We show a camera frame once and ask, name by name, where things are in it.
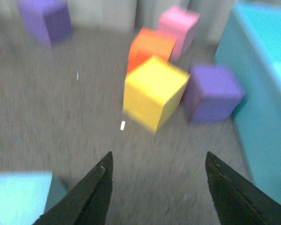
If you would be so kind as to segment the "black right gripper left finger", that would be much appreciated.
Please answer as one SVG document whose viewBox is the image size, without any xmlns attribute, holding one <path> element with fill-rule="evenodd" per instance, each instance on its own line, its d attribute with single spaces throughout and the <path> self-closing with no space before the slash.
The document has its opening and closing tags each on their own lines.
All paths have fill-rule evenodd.
<svg viewBox="0 0 281 225">
<path fill-rule="evenodd" d="M 104 225 L 112 194 L 113 155 L 109 151 L 36 225 Z"/>
</svg>

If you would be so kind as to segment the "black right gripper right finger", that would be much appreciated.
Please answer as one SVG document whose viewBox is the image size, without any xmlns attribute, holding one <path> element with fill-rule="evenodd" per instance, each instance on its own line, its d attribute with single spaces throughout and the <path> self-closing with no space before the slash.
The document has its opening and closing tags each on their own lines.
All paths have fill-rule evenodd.
<svg viewBox="0 0 281 225">
<path fill-rule="evenodd" d="M 205 168 L 222 225 L 281 225 L 281 205 L 210 151 Z"/>
</svg>

